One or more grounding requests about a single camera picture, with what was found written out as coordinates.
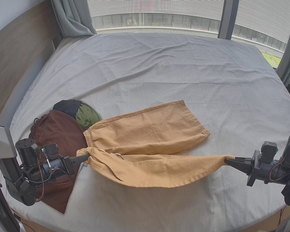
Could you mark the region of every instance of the brown garment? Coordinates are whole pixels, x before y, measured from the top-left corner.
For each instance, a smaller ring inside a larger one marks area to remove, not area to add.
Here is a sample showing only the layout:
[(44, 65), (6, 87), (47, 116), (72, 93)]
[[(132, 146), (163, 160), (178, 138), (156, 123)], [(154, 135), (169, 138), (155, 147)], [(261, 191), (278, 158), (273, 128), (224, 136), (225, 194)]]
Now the brown garment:
[[(43, 115), (32, 127), (34, 128), (34, 133), (31, 130), (31, 137), (40, 149), (44, 145), (56, 143), (60, 155), (75, 157), (78, 149), (87, 146), (82, 127), (74, 118), (63, 112), (51, 110), (49, 114)], [(44, 185), (42, 201), (57, 211), (65, 213), (76, 174), (71, 177), (71, 181), (68, 184)], [(56, 183), (67, 181), (69, 181), (69, 178), (64, 176), (57, 180)], [(37, 198), (41, 196), (41, 193), (42, 188), (37, 190)]]
[(209, 132), (184, 101), (171, 102), (97, 122), (84, 132), (93, 170), (131, 187), (179, 187), (199, 180), (233, 156), (175, 155)]

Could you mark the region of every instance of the white drawstring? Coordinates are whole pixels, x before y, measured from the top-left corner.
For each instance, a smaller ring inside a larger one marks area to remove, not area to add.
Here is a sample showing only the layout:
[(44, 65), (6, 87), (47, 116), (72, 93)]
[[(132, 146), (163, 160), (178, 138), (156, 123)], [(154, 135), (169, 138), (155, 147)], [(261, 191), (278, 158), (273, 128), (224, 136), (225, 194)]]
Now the white drawstring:
[(123, 158), (123, 156), (121, 155), (121, 154), (119, 154), (119, 153), (110, 153), (110, 155), (116, 155), (116, 156), (121, 156), (121, 158), (124, 160), (124, 158)]

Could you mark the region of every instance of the grass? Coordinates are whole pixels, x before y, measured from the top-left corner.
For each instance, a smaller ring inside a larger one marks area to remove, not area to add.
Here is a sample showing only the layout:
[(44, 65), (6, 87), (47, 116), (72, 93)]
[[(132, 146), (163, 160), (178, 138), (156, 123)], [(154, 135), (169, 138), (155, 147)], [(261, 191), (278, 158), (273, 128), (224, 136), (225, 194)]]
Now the grass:
[(273, 67), (273, 68), (277, 68), (275, 67), (271, 62), (270, 60), (273, 60), (277, 65), (279, 65), (280, 61), (281, 61), (281, 58), (278, 58), (278, 57), (275, 57), (274, 55), (271, 55), (271, 54), (268, 54), (268, 53), (264, 53), (264, 52), (261, 52), (263, 57), (268, 61), (268, 63)]

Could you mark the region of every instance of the headboard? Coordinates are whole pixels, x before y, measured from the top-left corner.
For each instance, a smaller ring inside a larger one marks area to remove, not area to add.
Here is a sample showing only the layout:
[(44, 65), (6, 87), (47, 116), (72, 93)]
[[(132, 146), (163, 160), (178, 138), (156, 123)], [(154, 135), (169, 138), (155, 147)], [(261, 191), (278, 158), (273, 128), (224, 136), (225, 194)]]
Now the headboard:
[(59, 32), (50, 0), (0, 31), (0, 113), (19, 79)]

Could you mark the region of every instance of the mattress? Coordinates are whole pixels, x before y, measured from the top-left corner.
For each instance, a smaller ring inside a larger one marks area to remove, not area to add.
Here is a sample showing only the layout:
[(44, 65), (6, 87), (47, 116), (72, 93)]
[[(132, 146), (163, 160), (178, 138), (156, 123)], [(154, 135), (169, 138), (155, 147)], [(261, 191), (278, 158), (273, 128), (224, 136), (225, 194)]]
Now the mattress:
[[(290, 134), (290, 95), (248, 44), (170, 33), (68, 38), (45, 64), (16, 111), (14, 142), (62, 99), (90, 104), (103, 119), (183, 99), (211, 135), (184, 153), (251, 157)], [(238, 231), (281, 209), (283, 186), (230, 167), (178, 188), (131, 188), (89, 166), (77, 176), (65, 214), (27, 207), (3, 190), (21, 217), (54, 231)]]

